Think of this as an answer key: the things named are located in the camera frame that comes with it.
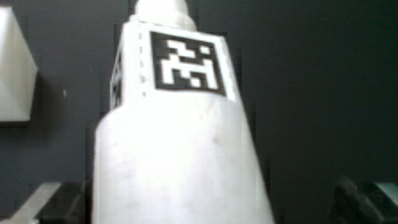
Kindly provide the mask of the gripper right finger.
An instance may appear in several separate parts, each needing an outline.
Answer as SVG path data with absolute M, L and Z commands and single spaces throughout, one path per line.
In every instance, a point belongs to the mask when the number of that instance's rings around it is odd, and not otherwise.
M 356 183 L 349 177 L 338 181 L 331 224 L 398 224 L 398 184 Z

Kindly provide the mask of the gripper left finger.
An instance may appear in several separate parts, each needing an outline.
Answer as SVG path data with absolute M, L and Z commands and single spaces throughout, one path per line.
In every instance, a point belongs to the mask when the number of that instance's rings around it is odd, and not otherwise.
M 8 224 L 91 224 L 93 185 L 84 182 L 45 182 Z

